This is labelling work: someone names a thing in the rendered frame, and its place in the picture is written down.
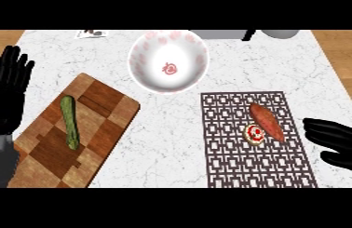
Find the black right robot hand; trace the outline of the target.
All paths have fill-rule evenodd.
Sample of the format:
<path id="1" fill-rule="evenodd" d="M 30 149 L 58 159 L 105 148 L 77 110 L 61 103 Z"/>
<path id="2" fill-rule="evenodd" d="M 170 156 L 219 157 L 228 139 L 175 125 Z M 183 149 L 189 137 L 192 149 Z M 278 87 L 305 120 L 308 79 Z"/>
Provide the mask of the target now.
<path id="1" fill-rule="evenodd" d="M 352 127 L 337 122 L 305 118 L 305 137 L 334 152 L 322 151 L 322 161 L 339 168 L 352 170 Z"/>

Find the red and white cupcake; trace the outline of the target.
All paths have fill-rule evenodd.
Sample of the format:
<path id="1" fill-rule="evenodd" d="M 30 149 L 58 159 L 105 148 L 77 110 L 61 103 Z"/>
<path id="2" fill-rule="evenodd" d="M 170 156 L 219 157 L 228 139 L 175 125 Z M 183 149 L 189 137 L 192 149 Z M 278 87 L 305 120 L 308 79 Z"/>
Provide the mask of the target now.
<path id="1" fill-rule="evenodd" d="M 265 131 L 256 124 L 244 127 L 244 139 L 251 145 L 259 145 L 265 141 Z"/>

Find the checkered wooden cutting board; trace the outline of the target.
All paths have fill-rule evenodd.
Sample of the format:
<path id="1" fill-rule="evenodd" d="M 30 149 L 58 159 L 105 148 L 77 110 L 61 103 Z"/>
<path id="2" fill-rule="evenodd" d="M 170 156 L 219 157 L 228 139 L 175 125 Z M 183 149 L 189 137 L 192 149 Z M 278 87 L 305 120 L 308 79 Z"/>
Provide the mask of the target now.
<path id="1" fill-rule="evenodd" d="M 139 109 L 133 98 L 78 74 L 13 142 L 9 187 L 87 187 Z"/>

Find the green cucumber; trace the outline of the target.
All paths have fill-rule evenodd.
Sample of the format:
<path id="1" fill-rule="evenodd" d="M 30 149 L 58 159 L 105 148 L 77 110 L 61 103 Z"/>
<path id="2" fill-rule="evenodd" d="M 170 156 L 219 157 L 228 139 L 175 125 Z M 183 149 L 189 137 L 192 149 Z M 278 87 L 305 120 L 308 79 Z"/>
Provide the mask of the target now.
<path id="1" fill-rule="evenodd" d="M 67 146 L 71 150 L 80 147 L 80 133 L 75 122 L 75 100 L 71 95 L 61 99 L 61 112 L 67 126 Z"/>

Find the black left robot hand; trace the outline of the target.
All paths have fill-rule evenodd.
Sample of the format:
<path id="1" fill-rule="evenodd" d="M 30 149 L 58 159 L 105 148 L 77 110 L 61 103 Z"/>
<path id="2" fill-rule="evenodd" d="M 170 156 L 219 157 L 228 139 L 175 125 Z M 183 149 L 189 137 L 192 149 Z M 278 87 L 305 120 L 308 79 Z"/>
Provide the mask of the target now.
<path id="1" fill-rule="evenodd" d="M 6 46 L 0 55 L 0 135 L 10 135 L 21 125 L 33 67 L 21 47 Z"/>

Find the brown patterned placemat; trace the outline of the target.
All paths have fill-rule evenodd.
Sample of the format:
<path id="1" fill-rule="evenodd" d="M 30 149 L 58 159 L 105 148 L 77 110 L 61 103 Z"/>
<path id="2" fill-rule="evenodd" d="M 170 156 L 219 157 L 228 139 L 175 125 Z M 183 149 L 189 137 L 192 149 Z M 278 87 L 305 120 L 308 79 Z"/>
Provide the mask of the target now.
<path id="1" fill-rule="evenodd" d="M 257 103 L 275 116 L 284 140 L 271 137 L 250 114 Z M 281 91 L 201 95 L 206 175 L 210 188 L 315 188 L 303 143 Z"/>

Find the grey rounded pot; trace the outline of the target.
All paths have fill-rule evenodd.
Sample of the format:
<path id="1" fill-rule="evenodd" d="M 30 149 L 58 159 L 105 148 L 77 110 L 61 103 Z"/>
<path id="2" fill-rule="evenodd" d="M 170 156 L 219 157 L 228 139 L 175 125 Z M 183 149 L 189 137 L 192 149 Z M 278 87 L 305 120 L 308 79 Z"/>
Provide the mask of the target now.
<path id="1" fill-rule="evenodd" d="M 288 39 L 299 33 L 299 30 L 263 30 L 263 33 L 272 38 Z"/>

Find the orange sweet potato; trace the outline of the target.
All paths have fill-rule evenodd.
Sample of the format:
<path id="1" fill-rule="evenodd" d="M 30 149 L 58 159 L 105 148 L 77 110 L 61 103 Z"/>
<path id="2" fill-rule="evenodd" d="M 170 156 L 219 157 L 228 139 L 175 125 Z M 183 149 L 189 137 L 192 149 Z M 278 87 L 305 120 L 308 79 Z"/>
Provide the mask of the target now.
<path id="1" fill-rule="evenodd" d="M 249 106 L 250 115 L 268 135 L 280 142 L 284 142 L 284 131 L 274 113 L 257 103 Z"/>

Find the white bowl with pink print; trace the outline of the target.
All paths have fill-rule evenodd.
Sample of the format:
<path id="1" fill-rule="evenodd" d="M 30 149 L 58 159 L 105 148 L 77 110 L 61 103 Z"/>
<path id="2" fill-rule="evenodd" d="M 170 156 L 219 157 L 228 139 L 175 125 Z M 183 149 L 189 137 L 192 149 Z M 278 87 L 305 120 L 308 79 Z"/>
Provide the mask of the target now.
<path id="1" fill-rule="evenodd" d="M 210 63 L 203 38 L 189 30 L 154 30 L 141 35 L 127 53 L 127 70 L 149 92 L 172 95 L 203 80 Z"/>

